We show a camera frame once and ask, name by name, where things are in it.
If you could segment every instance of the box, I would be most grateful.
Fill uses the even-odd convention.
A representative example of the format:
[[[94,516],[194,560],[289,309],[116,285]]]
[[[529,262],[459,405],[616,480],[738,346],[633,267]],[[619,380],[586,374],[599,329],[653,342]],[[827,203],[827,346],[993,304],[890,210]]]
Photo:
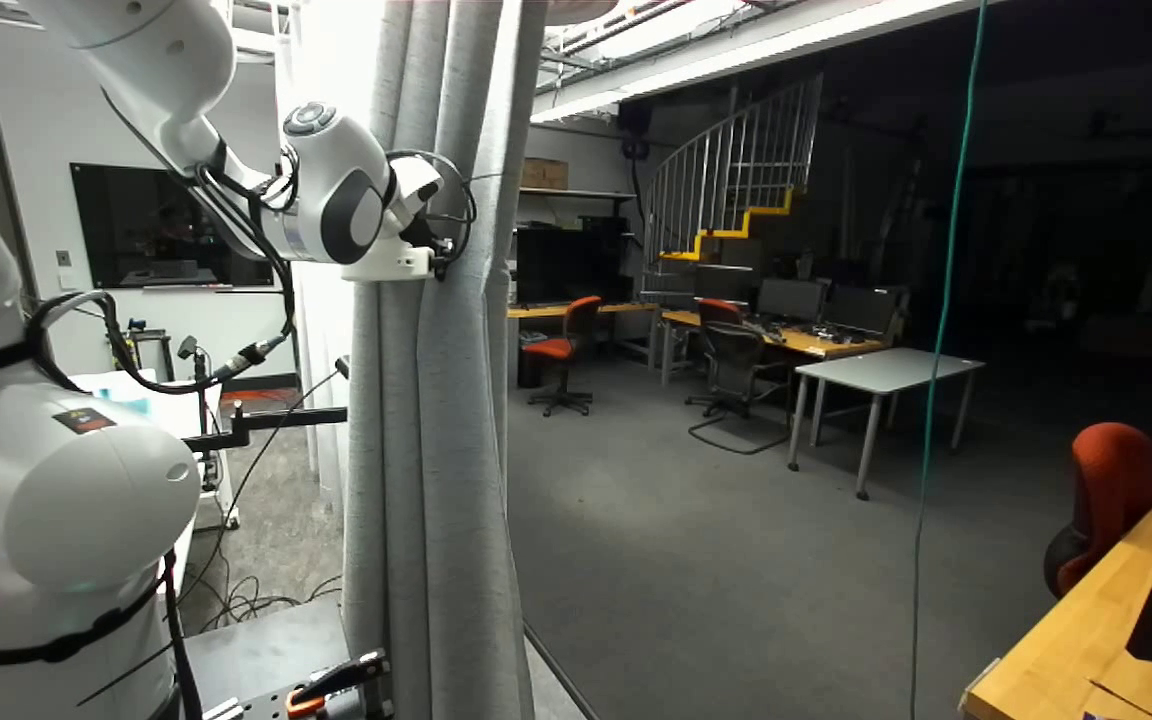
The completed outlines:
[[[564,158],[544,158],[544,156],[522,156],[522,180],[518,180],[522,190],[561,190],[567,189],[567,165]]]

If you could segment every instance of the floor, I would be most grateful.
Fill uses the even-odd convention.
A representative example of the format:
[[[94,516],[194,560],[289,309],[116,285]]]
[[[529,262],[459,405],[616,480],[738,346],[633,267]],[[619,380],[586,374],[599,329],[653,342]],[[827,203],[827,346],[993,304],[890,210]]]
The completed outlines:
[[[594,390],[591,417],[534,421],[516,390],[512,532],[529,631],[586,713],[953,717],[960,687],[1046,607],[1039,552],[1068,520],[1072,433],[1102,417],[1152,433],[1152,365],[994,338],[967,352],[988,373],[963,449],[934,450],[921,552],[910,405],[880,437],[861,503],[846,474],[861,417],[827,421],[819,450],[788,472],[778,449],[697,444],[698,406],[683,405],[697,380],[659,389],[635,360],[599,354],[572,374]],[[732,441],[784,433],[778,411],[765,417]],[[241,532],[189,595],[189,627],[331,595],[336,566],[340,520],[309,480],[302,433],[281,433],[241,499]]]

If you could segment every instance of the chair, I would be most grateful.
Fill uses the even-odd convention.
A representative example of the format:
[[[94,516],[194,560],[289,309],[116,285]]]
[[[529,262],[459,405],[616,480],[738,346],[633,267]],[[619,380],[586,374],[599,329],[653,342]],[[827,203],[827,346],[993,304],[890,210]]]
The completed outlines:
[[[752,325],[709,325],[698,335],[709,365],[704,411],[728,406],[737,417],[749,417],[752,405],[767,394],[758,380],[767,380],[784,365],[765,360],[767,338]]]
[[[749,417],[767,394],[765,382],[788,373],[788,360],[767,360],[765,329],[745,319],[738,300],[697,297],[697,313],[709,365],[704,417],[720,406]]]
[[[728,297],[693,297],[693,309],[698,314],[697,342],[704,354],[704,373],[710,374],[715,335],[710,329],[745,325],[745,304]]]
[[[544,405],[544,417],[552,417],[555,406],[574,406],[581,417],[586,417],[591,394],[572,390],[572,360],[585,352],[585,342],[591,342],[599,329],[599,304],[603,304],[599,297],[574,297],[564,313],[564,335],[544,335],[522,346],[522,354],[534,354],[561,369],[555,389],[530,390],[529,398],[529,405]]]
[[[1044,552],[1044,580],[1064,595],[1152,509],[1152,441],[1132,425],[1087,425],[1072,441],[1074,516]]]

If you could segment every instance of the red chair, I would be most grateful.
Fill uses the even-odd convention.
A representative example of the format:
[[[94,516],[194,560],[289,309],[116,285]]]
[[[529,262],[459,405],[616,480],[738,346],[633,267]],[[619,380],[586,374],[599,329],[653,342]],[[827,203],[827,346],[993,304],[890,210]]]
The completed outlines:
[[[1074,516],[1044,555],[1044,580],[1064,595],[1152,509],[1152,441],[1132,425],[1087,425],[1072,441]]]
[[[728,297],[693,297],[693,309],[698,314],[698,331],[709,325],[738,325],[745,319],[745,304],[728,300]]]
[[[522,354],[534,354],[561,369],[555,389],[529,394],[529,405],[544,405],[544,417],[552,417],[555,406],[581,406],[581,417],[586,417],[591,394],[572,390],[572,360],[581,354],[585,342],[591,342],[594,325],[599,325],[599,304],[603,304],[599,297],[574,297],[564,313],[564,335],[544,335],[544,338],[522,342]]]

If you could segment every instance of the table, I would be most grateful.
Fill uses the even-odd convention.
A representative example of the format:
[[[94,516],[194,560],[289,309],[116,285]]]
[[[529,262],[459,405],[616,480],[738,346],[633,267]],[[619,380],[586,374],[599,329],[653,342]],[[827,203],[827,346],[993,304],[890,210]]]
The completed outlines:
[[[794,468],[804,405],[806,405],[812,380],[817,380],[812,449],[817,449],[817,437],[819,437],[819,411],[825,411],[825,389],[827,382],[856,389],[856,390],[870,394],[866,398],[864,444],[861,444],[861,468],[856,468],[856,496],[861,499],[866,499],[864,474],[866,474],[870,437],[874,437],[874,425],[880,425],[880,405],[887,394],[921,389],[921,382],[930,382],[930,380],[963,374],[967,382],[963,382],[960,417],[954,417],[954,428],[953,428],[953,449],[960,449],[967,405],[973,405],[973,380],[975,380],[975,373],[984,365],[979,360],[963,360],[963,354],[938,354],[934,373],[930,373],[930,365],[934,365],[934,354],[921,352],[921,346],[880,346],[880,352],[866,352],[866,354],[799,365],[794,373],[804,380],[799,380],[799,390],[794,390],[794,405],[791,405],[788,449],[784,449],[788,468]]]
[[[1152,720],[1152,661],[1128,641],[1152,595],[1152,513],[960,700],[973,720]]]
[[[670,374],[670,346],[677,346],[677,331],[697,331],[698,329],[698,313],[683,309],[683,313],[659,313],[659,382],[667,382]],[[827,338],[804,329],[778,329],[772,338],[772,346],[794,352],[794,354],[861,354],[861,352],[874,352],[887,346],[882,338]]]
[[[635,314],[646,313],[653,304],[599,304],[599,314]],[[516,325],[534,325],[534,319],[564,319],[567,304],[507,304],[507,319]]]

